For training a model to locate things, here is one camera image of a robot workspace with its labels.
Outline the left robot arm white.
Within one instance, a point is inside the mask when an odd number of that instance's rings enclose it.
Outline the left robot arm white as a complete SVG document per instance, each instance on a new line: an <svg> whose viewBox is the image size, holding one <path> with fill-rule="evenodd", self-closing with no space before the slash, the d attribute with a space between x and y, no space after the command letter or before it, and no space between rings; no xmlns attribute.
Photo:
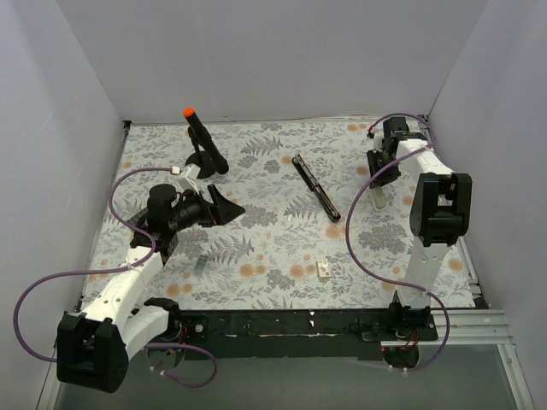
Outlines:
<svg viewBox="0 0 547 410"><path fill-rule="evenodd" d="M178 192L170 184L150 189L146 207L129 220L137 230L121 272L80 313L64 314L57 327L59 381L113 393L130 359L148 343L181 341L185 326L177 302L159 298L136 304L176 249L180 231L224 226L244 214L214 185L208 191L206 201L199 191Z"/></svg>

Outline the black stapler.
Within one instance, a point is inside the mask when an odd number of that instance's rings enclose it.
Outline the black stapler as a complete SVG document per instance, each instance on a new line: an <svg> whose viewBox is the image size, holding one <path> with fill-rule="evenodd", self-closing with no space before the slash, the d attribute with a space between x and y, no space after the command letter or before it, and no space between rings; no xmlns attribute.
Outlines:
<svg viewBox="0 0 547 410"><path fill-rule="evenodd" d="M291 163L297 169L309 190L315 194L329 220L334 223L339 222L341 218L339 211L334 207L332 201L327 196L317 178L311 173L303 158L299 154L296 154L292 157Z"/></svg>

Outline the beige stapler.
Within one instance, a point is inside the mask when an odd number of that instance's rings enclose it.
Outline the beige stapler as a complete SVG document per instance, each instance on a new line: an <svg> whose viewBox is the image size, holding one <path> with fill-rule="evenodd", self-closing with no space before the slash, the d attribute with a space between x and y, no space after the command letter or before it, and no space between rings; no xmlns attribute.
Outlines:
<svg viewBox="0 0 547 410"><path fill-rule="evenodd" d="M369 195L376 211L381 211L386 207L387 201L381 185L371 188Z"/></svg>

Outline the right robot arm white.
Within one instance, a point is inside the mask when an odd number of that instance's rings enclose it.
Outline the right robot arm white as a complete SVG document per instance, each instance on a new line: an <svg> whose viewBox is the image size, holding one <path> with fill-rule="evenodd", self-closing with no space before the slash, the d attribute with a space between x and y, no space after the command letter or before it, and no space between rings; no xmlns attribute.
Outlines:
<svg viewBox="0 0 547 410"><path fill-rule="evenodd" d="M401 176L399 167L415 180L409 213L414 241L405 285L398 285L386 319L388 332L403 340L427 327L432 300L428 292L444 257L468 231L473 181L469 174L443 164L432 142L409 129L405 115L386 116L381 123L381 137L374 135L372 127L368 130L373 140L373 148L367 152L369 172L376 177L370 185L374 207L385 207L383 188Z"/></svg>

